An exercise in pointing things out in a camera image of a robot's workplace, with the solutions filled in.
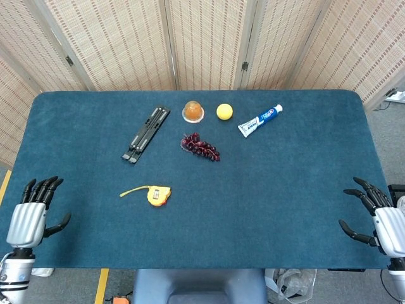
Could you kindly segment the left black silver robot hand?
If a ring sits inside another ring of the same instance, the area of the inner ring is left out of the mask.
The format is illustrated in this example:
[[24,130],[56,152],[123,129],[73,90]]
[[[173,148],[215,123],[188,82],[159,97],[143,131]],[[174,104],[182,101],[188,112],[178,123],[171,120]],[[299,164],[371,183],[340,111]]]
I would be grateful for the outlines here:
[[32,249],[44,238],[62,231],[69,223],[71,214],[52,227],[46,226],[47,213],[56,189],[63,183],[57,176],[40,182],[31,180],[23,190],[19,204],[15,206],[6,242],[13,248]]

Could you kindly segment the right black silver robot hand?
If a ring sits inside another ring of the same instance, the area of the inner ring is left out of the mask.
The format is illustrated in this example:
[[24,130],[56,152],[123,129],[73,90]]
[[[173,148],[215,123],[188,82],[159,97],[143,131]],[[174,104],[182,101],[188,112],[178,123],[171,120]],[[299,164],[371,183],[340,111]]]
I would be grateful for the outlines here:
[[340,219],[339,225],[344,233],[355,241],[377,247],[390,258],[404,257],[404,214],[391,202],[389,197],[368,181],[353,178],[363,189],[345,189],[344,193],[355,196],[362,202],[373,220],[375,233],[372,236],[352,230]]

